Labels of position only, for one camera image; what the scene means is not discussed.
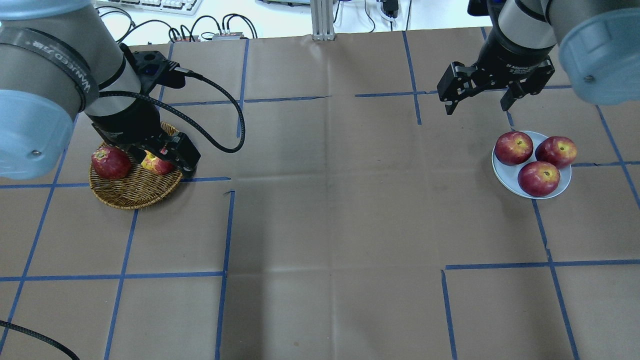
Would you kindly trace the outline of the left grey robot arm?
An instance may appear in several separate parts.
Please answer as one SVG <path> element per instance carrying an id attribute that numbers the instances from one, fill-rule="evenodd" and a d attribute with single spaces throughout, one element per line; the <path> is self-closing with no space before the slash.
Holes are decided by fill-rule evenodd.
<path id="1" fill-rule="evenodd" d="M 137 161 L 150 152 L 191 177 L 201 155 L 160 125 L 156 85 L 185 86 L 183 69 L 158 51 L 118 44 L 89 0 L 3 0 L 0 10 L 1 176 L 55 168 L 80 113 L 109 145 Z"/>

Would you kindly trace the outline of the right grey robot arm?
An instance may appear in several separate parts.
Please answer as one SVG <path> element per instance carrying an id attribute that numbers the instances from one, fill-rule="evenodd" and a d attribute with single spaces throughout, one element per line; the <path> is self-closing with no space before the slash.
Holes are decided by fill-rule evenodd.
<path id="1" fill-rule="evenodd" d="M 640 97 L 637 0 L 471 0 L 467 12 L 488 16 L 493 27 L 474 64 L 453 61 L 439 80 L 448 115 L 485 91 L 505 89 L 503 111 L 539 94 L 556 71 L 553 48 L 586 103 L 619 105 Z"/>

